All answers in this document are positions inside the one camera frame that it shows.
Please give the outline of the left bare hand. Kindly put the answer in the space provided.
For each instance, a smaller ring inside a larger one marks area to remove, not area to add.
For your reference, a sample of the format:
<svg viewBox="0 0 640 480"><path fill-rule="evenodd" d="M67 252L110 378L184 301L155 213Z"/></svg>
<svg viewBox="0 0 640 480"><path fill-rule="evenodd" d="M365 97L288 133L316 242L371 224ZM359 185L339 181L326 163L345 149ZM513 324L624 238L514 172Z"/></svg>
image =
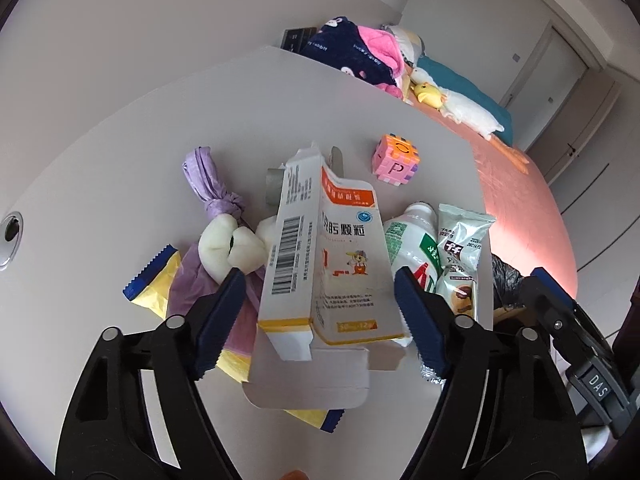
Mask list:
<svg viewBox="0 0 640 480"><path fill-rule="evenodd" d="M309 478L303 471L293 470L282 476L280 480L309 480Z"/></svg>

